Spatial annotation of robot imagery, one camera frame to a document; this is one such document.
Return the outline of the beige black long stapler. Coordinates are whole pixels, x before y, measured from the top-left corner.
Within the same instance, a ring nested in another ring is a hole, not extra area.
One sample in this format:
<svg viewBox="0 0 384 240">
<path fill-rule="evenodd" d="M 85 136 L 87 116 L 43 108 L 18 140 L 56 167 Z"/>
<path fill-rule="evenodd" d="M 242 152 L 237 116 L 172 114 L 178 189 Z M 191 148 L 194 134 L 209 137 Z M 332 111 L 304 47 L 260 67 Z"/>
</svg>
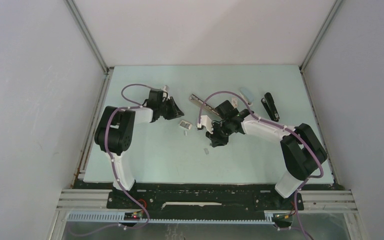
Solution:
<svg viewBox="0 0 384 240">
<path fill-rule="evenodd" d="M 197 107 L 199 108 L 202 107 L 207 112 L 212 113 L 213 115 L 218 116 L 219 118 L 221 117 L 214 107 L 212 107 L 208 103 L 204 103 L 204 101 L 201 98 L 199 98 L 197 95 L 191 94 L 188 99 Z"/>
</svg>

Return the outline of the light blue stapler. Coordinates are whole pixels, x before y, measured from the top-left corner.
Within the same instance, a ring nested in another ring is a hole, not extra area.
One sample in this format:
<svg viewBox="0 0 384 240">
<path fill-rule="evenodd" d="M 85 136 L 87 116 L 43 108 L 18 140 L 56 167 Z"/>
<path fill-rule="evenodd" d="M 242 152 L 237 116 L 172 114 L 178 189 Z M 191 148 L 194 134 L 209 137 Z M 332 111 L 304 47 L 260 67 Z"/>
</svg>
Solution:
<svg viewBox="0 0 384 240">
<path fill-rule="evenodd" d="M 241 87 L 239 89 L 241 97 L 246 100 L 248 106 L 252 106 L 255 100 L 254 94 L 246 87 Z"/>
</svg>

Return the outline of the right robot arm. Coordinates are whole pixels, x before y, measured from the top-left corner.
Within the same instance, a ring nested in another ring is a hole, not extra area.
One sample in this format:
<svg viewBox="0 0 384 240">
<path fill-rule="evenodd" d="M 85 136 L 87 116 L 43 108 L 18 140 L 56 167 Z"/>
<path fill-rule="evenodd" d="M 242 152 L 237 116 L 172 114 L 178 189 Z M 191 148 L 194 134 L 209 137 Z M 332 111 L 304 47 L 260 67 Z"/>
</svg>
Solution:
<svg viewBox="0 0 384 240">
<path fill-rule="evenodd" d="M 220 120 L 212 120 L 201 114 L 197 127 L 206 130 L 212 147 L 225 146 L 229 137 L 239 133 L 274 143 L 280 147 L 286 170 L 275 184 L 271 204 L 284 209 L 291 202 L 291 195 L 311 176 L 319 171 L 327 160 L 327 152 L 312 127 L 306 123 L 299 126 L 281 125 L 262 118 L 252 110 L 239 111 L 226 100 L 215 108 Z"/>
</svg>

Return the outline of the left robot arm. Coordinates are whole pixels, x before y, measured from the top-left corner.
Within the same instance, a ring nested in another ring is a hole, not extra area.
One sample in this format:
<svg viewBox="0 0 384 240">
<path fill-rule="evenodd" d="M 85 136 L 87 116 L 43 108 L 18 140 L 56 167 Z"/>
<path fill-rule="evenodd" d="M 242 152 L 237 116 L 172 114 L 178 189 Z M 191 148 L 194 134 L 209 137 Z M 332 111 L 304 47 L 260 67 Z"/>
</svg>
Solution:
<svg viewBox="0 0 384 240">
<path fill-rule="evenodd" d="M 149 91 L 144 103 L 137 106 L 105 107 L 94 133 L 94 142 L 108 155 L 114 175 L 113 185 L 122 190 L 118 201 L 125 208 L 133 208 L 138 202 L 138 194 L 131 190 L 136 180 L 127 159 L 134 127 L 153 123 L 161 117 L 173 120 L 184 115 L 167 91 L 155 88 Z"/>
</svg>

